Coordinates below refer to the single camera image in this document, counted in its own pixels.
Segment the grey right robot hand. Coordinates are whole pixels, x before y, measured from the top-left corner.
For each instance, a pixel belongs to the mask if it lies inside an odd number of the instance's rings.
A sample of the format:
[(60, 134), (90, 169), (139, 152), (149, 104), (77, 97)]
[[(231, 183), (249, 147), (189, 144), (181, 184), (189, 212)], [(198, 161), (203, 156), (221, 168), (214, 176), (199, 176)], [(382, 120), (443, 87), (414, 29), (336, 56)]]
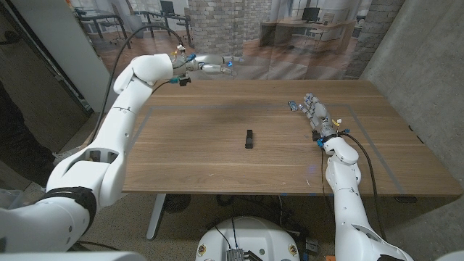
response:
[(317, 131), (322, 137), (336, 133), (326, 106), (312, 93), (305, 95), (304, 104), (300, 104), (299, 108), (309, 119), (311, 128)]

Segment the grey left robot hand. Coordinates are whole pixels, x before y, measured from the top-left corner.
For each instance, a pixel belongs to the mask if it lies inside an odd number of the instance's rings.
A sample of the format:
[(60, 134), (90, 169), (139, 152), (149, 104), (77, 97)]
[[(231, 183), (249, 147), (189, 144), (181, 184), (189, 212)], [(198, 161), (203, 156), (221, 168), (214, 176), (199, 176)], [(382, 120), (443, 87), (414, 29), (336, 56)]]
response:
[(225, 74), (236, 76), (237, 73), (231, 68), (234, 62), (242, 63), (243, 57), (220, 56), (217, 54), (201, 54), (190, 62), (187, 62), (188, 71), (202, 70), (207, 74)]

